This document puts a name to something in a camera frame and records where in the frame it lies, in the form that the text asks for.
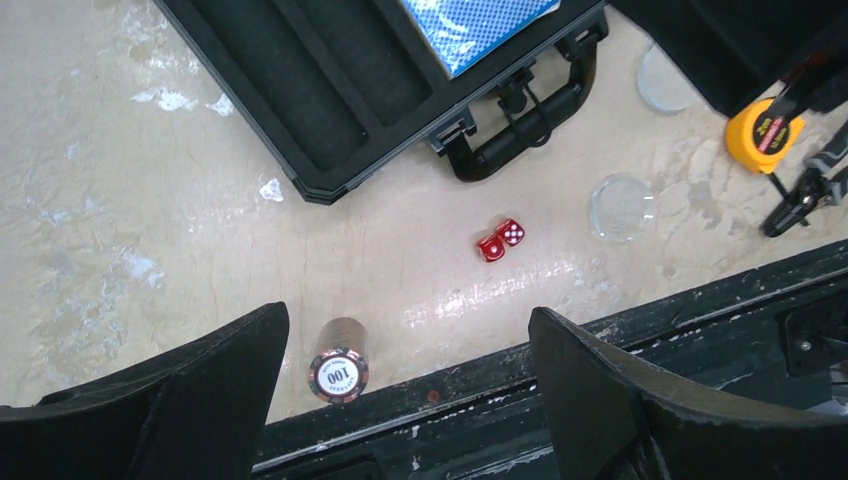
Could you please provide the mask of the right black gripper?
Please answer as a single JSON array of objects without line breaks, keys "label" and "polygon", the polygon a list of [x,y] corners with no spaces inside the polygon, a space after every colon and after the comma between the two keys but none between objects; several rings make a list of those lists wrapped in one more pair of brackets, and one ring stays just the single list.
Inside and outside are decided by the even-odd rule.
[{"label": "right black gripper", "polygon": [[706,102],[731,117],[804,66],[824,76],[809,107],[847,101],[844,1],[615,1]]}]

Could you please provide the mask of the black poker set case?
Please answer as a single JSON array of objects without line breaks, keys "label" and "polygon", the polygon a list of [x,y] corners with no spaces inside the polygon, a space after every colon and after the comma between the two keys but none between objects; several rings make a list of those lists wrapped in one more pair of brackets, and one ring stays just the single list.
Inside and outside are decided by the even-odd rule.
[{"label": "black poker set case", "polygon": [[549,141],[585,103],[600,1],[567,1],[449,77],[398,1],[162,1],[306,201],[330,205],[426,140],[464,182]]}]

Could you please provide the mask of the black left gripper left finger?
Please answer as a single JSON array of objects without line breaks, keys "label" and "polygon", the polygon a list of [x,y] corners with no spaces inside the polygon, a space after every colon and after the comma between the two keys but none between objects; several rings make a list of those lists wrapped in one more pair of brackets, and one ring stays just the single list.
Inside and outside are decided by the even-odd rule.
[{"label": "black left gripper left finger", "polygon": [[246,479],[289,335],[284,303],[1,411],[5,479]]}]

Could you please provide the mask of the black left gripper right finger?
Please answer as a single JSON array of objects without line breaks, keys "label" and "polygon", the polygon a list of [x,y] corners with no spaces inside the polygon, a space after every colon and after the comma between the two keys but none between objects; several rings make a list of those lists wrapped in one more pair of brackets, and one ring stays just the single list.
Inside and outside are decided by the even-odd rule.
[{"label": "black left gripper right finger", "polygon": [[528,334],[564,479],[843,479],[845,417],[686,379],[535,308]]}]

